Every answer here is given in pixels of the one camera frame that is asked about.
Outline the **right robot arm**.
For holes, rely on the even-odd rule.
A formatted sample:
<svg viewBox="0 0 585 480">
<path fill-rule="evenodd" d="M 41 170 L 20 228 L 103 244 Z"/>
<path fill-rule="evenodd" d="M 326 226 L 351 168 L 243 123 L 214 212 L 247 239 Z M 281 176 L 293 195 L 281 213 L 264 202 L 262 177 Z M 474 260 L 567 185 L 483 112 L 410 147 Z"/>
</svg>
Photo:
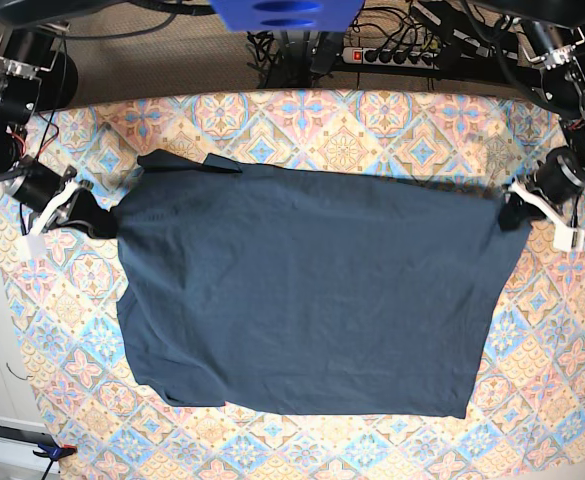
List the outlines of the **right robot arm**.
<svg viewBox="0 0 585 480">
<path fill-rule="evenodd" d="M 0 186 L 22 209 L 25 234 L 69 228 L 92 239 L 113 239 L 117 222 L 100 207 L 88 181 L 68 167 L 58 174 L 27 152 L 27 123 L 54 114 L 76 91 L 77 72 L 67 52 L 69 19 L 108 7 L 106 1 L 0 1 Z"/>
</svg>

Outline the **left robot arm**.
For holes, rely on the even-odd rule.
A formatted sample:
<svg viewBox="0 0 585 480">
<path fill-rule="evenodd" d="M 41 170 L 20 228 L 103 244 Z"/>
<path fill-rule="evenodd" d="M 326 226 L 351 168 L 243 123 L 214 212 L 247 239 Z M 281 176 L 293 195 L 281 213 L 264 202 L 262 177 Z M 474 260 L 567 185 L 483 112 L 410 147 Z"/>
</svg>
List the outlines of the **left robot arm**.
<svg viewBox="0 0 585 480">
<path fill-rule="evenodd" d="M 559 214 L 567 201 L 577 203 L 585 190 L 585 1 L 483 1 L 500 13 L 491 27 L 475 24 L 507 80 L 525 99 L 559 118 L 566 146 L 552 149 L 544 162 L 507 188 L 499 226 L 513 231 L 525 221 Z M 519 81 L 501 45 L 519 24 L 530 45 L 525 55 L 541 67 L 541 90 Z"/>
</svg>

